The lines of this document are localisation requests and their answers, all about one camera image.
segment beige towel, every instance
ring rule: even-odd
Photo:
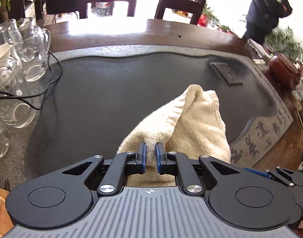
[[[212,91],[190,85],[185,92],[143,119],[123,140],[118,153],[137,151],[140,142],[147,147],[146,173],[132,175],[128,186],[174,186],[174,177],[157,174],[155,145],[165,151],[183,152],[190,159],[210,155],[230,163],[230,147],[225,124],[219,113],[219,99]]]

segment silver screw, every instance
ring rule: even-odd
[[[109,184],[102,185],[100,191],[104,193],[110,193],[115,190],[115,187]]]
[[[187,191],[192,192],[192,193],[197,193],[202,191],[202,187],[199,185],[189,185],[187,187]]]

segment dark wooden table top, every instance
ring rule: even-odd
[[[247,43],[237,37],[196,25],[164,20],[102,17],[46,26],[51,32],[52,52],[109,45],[169,45],[218,50],[253,58]],[[303,129],[289,95],[264,73],[294,118],[282,138],[254,168],[276,166],[296,170],[303,154]]]

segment gray ribbed plate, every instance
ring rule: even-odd
[[[236,229],[215,217],[203,198],[184,195],[178,187],[151,189],[124,187],[119,195],[99,199],[93,210],[73,225],[49,231],[36,231],[16,226],[4,237],[290,238],[297,236],[285,226],[263,232]]]

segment brown teapot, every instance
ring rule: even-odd
[[[300,82],[301,72],[283,54],[275,54],[268,68],[270,74],[286,91],[292,91]]]

